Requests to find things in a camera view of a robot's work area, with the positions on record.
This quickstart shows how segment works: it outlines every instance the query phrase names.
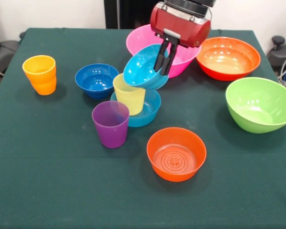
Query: white wall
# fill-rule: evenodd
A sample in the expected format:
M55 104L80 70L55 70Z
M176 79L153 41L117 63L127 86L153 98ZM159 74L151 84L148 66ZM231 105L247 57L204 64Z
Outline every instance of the white wall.
M212 13L212 29L253 30L265 52L286 38L286 0L217 0Z
M29 27L106 28L103 0L0 0L0 41Z
M217 0L212 13L213 29L254 30L265 52L286 38L286 0ZM105 28L103 0L0 0L1 41L28 27Z

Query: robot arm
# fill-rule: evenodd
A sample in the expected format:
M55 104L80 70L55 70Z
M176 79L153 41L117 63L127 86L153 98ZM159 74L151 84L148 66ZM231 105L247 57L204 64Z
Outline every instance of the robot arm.
M154 70L161 69L167 75L175 58L178 45L198 47L207 38L211 29L211 18L207 12L216 0L164 0L159 2L151 14L151 27L155 35L163 39ZM170 54L164 52L169 43Z

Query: light blue bowl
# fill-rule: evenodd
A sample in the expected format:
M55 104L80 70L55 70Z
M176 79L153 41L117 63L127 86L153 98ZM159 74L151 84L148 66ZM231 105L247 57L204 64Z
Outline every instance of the light blue bowl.
M81 68L75 82L91 98L104 99L113 92L113 79L118 74L118 70L108 64L95 63Z
M146 90L156 90L167 82L168 76L161 75L161 69L158 72L153 70L160 47L160 44L147 46L129 60L123 73L127 84Z
M117 101L115 92L113 92L110 100ZM145 93L143 110L137 114L129 116L129 127L142 127L151 123L158 113L161 106L161 97L156 90L148 90Z

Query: table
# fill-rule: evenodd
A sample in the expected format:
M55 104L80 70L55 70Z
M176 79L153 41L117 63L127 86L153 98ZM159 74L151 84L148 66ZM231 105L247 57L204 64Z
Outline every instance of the table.
M156 119L129 128L126 143L104 148L91 119L100 102L74 82L83 66L123 71L129 30L28 29L0 85L0 228L286 229L286 127L254 135L232 120L229 83L196 61L159 90ZM212 31L257 48L251 76L275 79L252 31ZM37 54L57 62L57 90L40 96L22 72ZM179 126L207 147L199 172L183 183L158 177L146 155L149 137Z

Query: concentric circle pattern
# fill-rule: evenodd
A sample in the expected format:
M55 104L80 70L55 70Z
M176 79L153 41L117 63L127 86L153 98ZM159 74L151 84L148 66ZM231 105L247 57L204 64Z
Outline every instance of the concentric circle pattern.
M165 146L155 154L156 166L173 174L186 174L195 169L195 158L191 151L180 145Z

